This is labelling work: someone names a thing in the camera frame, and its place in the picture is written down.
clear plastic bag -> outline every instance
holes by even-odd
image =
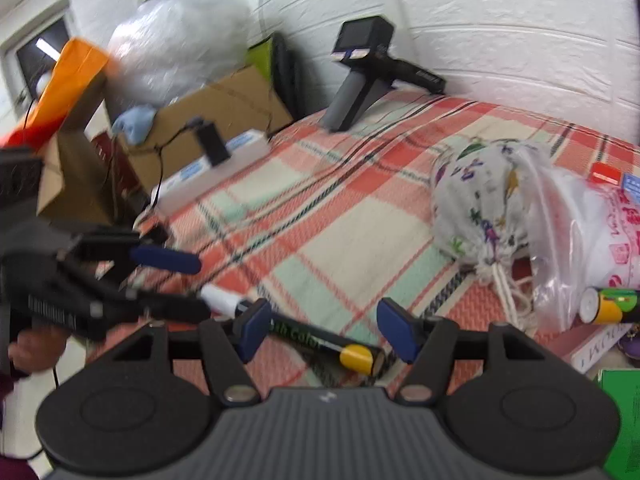
[[[244,65],[246,0],[150,0],[109,42],[113,87],[162,107]]]
[[[640,212],[630,196],[519,149],[538,327],[571,328],[586,286],[640,288]]]

white floor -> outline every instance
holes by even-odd
[[[84,347],[70,339],[65,354],[56,367],[60,382],[66,381],[82,368],[84,355]],[[4,403],[4,428],[0,432],[0,449],[3,454],[29,456],[40,449],[34,428],[35,414],[40,402],[53,387],[51,372],[36,374],[16,383],[14,392]],[[40,478],[44,478],[51,470],[44,453],[32,461],[31,466]]]

green box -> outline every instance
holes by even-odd
[[[601,370],[598,385],[620,411],[620,434],[604,469],[614,480],[640,479],[640,370]]]

device screen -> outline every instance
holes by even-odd
[[[335,50],[369,47],[369,37],[373,23],[374,20],[358,20],[357,22],[345,23],[335,44]]]

hand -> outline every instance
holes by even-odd
[[[9,345],[9,359],[28,374],[53,368],[65,352],[69,332],[56,326],[23,330],[18,341]]]

